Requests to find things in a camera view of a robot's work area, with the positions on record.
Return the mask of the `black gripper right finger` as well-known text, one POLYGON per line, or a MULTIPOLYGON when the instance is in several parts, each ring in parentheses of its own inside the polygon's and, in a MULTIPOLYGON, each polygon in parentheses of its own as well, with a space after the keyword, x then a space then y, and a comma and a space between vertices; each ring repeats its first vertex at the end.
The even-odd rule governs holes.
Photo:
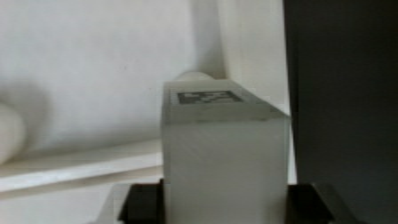
POLYGON ((368 224, 356 218, 329 184, 308 183, 288 187, 286 224, 368 224))

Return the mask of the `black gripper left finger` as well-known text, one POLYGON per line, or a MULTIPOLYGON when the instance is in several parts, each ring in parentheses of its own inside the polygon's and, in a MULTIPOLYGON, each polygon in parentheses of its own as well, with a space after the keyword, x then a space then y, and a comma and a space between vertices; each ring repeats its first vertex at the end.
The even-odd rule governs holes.
POLYGON ((166 224, 162 183, 118 184, 89 224, 166 224))

